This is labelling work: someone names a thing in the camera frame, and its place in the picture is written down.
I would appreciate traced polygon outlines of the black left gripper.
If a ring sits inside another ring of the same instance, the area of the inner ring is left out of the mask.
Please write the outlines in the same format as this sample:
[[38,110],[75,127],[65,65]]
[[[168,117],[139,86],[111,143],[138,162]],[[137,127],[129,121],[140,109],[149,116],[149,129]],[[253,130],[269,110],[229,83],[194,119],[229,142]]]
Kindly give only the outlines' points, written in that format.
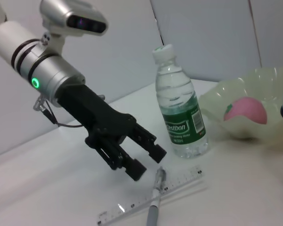
[[86,85],[65,86],[57,98],[59,105],[88,131],[85,143],[96,146],[95,150],[112,170],[125,168],[126,174],[134,181],[138,181],[146,171],[119,145],[125,137],[146,150],[156,163],[165,157],[166,151],[155,144],[157,138],[153,134],[136,123],[130,114],[113,109]]

